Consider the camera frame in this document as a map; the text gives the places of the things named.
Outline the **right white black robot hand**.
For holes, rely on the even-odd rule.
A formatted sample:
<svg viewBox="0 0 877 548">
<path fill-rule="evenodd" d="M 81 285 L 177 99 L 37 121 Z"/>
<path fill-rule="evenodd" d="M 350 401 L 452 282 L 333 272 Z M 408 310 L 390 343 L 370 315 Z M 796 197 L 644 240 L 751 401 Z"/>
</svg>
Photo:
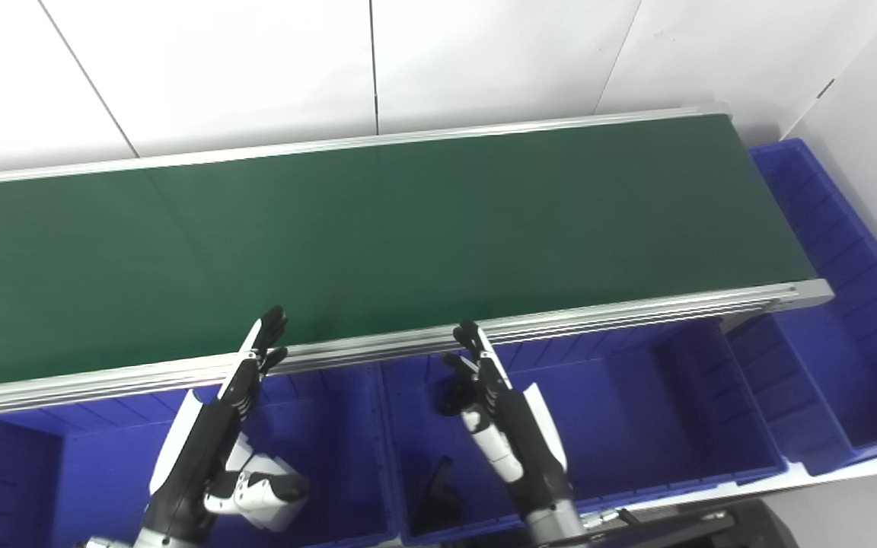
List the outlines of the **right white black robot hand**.
<svg viewBox="0 0 877 548">
<path fill-rule="evenodd" d="M 453 378 L 438 411 L 462 419 L 536 541 L 581 533 L 563 442 L 539 386 L 516 390 L 493 344 L 472 320 L 462 320 L 453 337 L 467 356 L 442 354 Z"/>
</svg>

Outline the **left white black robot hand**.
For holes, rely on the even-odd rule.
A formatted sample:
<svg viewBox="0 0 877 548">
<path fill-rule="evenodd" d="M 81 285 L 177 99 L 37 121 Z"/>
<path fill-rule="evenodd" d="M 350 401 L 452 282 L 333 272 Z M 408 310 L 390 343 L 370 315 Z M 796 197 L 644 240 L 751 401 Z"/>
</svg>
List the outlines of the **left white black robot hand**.
<svg viewBox="0 0 877 548">
<path fill-rule="evenodd" d="M 202 547 L 223 515 L 279 533 L 309 499 L 306 476 L 255 451 L 243 433 L 268 372 L 285 360 L 278 342 L 288 318 L 281 306 L 251 327 L 234 368 L 203 401 L 186 392 L 155 464 L 136 547 Z"/>
</svg>

